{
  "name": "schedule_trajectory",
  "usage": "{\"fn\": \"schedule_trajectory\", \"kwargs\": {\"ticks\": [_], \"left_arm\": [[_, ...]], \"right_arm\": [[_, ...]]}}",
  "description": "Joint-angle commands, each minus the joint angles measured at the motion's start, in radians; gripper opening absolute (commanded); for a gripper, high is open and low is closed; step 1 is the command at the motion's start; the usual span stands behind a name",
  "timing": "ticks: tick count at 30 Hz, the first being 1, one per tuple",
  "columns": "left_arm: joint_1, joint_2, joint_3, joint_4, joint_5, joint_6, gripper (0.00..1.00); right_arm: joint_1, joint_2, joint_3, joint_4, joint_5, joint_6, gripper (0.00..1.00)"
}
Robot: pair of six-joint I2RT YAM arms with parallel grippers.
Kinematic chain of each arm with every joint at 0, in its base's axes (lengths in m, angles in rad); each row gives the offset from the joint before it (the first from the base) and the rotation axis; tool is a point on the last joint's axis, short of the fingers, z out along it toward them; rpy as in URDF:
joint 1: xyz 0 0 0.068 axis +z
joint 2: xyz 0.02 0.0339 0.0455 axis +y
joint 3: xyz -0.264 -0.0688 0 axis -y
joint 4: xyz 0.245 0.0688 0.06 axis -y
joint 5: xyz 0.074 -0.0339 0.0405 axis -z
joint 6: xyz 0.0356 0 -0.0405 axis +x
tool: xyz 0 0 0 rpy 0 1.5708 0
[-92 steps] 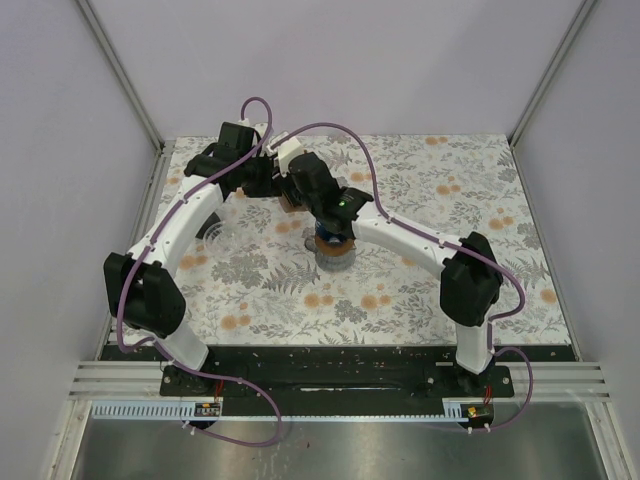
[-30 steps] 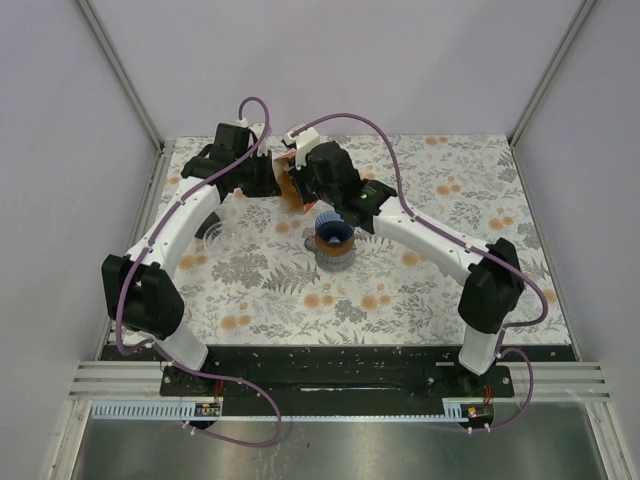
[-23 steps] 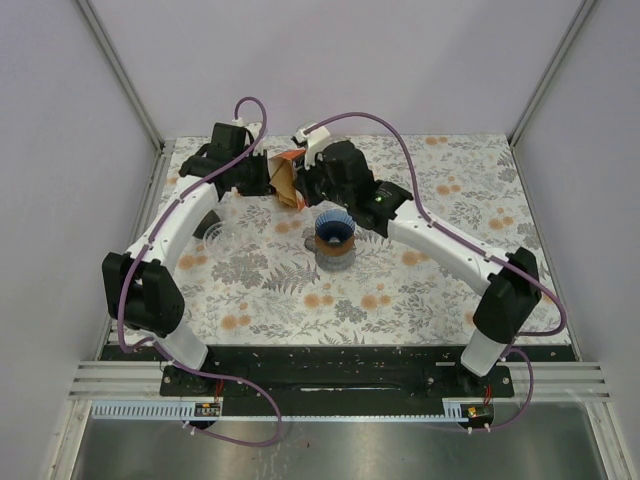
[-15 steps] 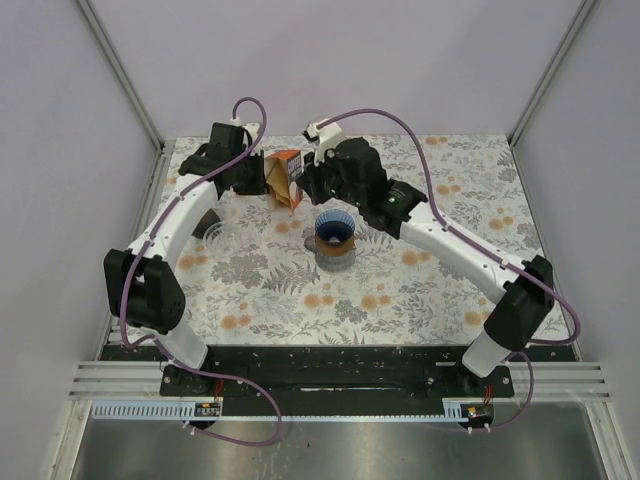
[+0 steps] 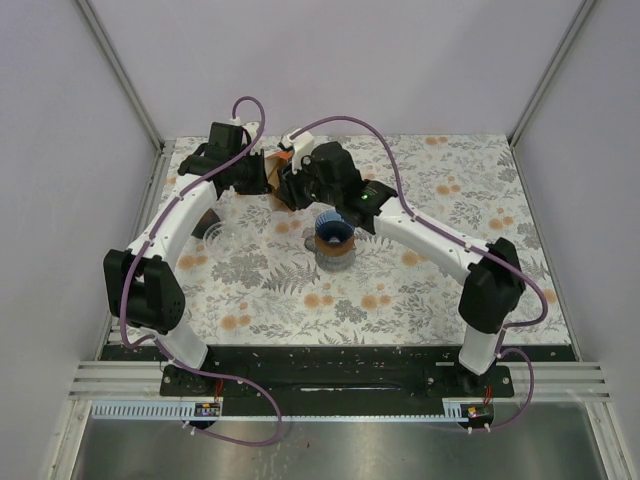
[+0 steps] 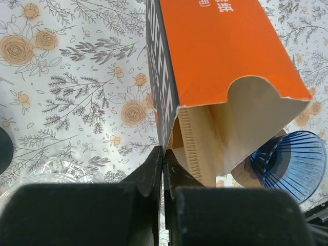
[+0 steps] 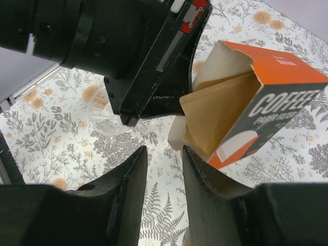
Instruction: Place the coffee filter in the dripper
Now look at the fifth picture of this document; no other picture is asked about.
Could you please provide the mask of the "coffee filter paper box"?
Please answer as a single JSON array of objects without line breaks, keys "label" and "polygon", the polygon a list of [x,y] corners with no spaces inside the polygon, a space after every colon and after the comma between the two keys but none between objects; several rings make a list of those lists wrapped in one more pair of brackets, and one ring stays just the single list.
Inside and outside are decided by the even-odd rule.
[{"label": "coffee filter paper box", "polygon": [[277,196],[280,187],[279,169],[286,166],[291,158],[290,152],[278,151],[265,157],[265,173],[271,187],[268,200],[273,211],[288,212],[289,208]]}]

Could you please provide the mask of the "blue ribbed cone dripper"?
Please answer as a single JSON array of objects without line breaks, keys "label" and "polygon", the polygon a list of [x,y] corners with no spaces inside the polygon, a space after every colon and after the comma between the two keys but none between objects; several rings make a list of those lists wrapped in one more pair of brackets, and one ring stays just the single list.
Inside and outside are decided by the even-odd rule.
[{"label": "blue ribbed cone dripper", "polygon": [[324,239],[332,236],[344,239],[354,234],[355,228],[347,223],[336,210],[327,210],[321,213],[315,220],[315,233]]}]

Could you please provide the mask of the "round wooden dripper base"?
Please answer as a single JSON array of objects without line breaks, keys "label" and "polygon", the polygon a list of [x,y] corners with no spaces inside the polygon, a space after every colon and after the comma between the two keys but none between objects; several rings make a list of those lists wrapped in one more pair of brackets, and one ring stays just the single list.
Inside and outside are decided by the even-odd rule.
[{"label": "round wooden dripper base", "polygon": [[355,237],[353,234],[348,235],[344,239],[332,236],[324,239],[319,234],[314,237],[316,252],[329,257],[340,257],[346,255],[354,247]]}]

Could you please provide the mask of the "grey glass coffee server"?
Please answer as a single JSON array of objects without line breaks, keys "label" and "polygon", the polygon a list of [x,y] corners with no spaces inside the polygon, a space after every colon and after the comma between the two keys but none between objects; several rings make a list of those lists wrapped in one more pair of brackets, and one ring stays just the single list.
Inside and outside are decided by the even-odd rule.
[{"label": "grey glass coffee server", "polygon": [[314,254],[317,266],[328,273],[339,273],[350,269],[356,260],[356,250],[352,248],[344,255],[330,256],[322,253],[315,244],[315,239],[308,236],[304,241],[305,248]]}]

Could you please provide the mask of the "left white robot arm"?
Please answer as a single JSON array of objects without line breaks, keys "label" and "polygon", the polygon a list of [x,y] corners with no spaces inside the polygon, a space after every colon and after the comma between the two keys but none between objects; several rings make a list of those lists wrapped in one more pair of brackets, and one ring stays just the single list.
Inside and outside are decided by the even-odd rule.
[{"label": "left white robot arm", "polygon": [[217,372],[205,363],[208,347],[186,318],[175,268],[198,223],[226,190],[270,192],[263,131],[263,122],[237,117],[212,123],[208,140],[179,165],[171,194],[151,223],[126,249],[111,249],[103,260],[109,308],[123,345],[135,348],[128,332],[138,330],[143,341],[155,342],[168,360],[185,368],[182,383],[196,395],[214,389]]}]

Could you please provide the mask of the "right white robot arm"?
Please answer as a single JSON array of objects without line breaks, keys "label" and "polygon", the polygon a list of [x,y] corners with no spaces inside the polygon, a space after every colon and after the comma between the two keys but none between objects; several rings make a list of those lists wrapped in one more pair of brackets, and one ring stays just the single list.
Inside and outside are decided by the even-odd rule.
[{"label": "right white robot arm", "polygon": [[466,329],[455,383],[469,396],[486,389],[499,333],[525,290],[515,246],[504,238],[485,243],[432,218],[420,219],[396,190],[363,179],[338,142],[281,140],[278,146],[290,156],[278,171],[277,191],[288,209],[332,206],[347,224],[426,256],[461,285],[458,311]]}]

